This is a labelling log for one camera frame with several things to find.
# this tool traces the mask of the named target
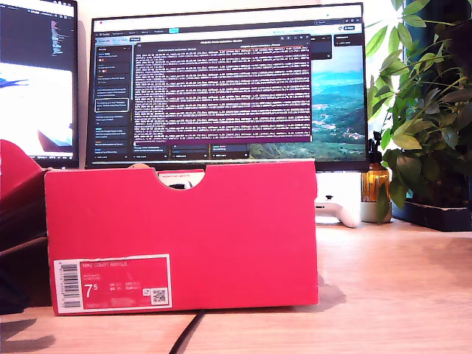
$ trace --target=qr code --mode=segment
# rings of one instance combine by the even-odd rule
[[[150,290],[150,293],[152,305],[167,305],[169,303],[167,288],[154,288]]]

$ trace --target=desktop wallpaper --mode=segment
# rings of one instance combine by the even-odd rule
[[[312,60],[313,141],[250,144],[250,158],[365,160],[362,58],[361,46],[334,46],[333,59]]]
[[[0,63],[0,139],[30,156],[72,154],[72,73]]]

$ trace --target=computer monitor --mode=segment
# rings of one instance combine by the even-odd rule
[[[0,139],[78,167],[77,2],[0,0]]]
[[[366,170],[363,5],[92,20],[87,167]]]

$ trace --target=potted plant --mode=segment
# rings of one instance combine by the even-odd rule
[[[461,33],[472,32],[472,22],[423,20],[417,12],[429,2],[413,1],[401,19],[414,27],[435,23],[431,45],[418,48],[419,42],[399,22],[390,33],[380,76],[371,78],[368,89],[369,118],[387,108],[381,147],[383,165],[392,171],[388,190],[381,186],[378,220],[389,211],[391,198],[396,217],[442,231],[470,231],[472,71],[460,54],[471,46],[470,36]],[[403,2],[392,3],[398,10]],[[386,27],[369,42],[367,54],[373,54],[385,37]],[[400,43],[406,53],[398,49]]]

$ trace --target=red shoe box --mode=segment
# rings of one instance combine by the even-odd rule
[[[318,302],[313,162],[210,165],[189,190],[59,170],[45,188],[58,315]]]

